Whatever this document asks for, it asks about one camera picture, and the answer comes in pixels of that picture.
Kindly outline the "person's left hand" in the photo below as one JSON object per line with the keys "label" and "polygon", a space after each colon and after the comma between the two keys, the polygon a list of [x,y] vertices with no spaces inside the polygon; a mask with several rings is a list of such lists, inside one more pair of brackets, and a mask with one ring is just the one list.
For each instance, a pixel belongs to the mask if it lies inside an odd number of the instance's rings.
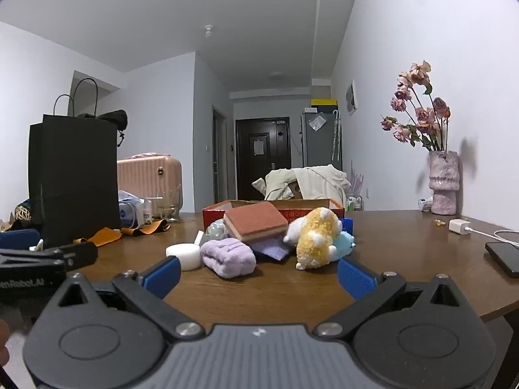
{"label": "person's left hand", "polygon": [[9,325],[6,321],[0,321],[0,366],[4,367],[10,359],[10,353],[6,347],[11,336]]}

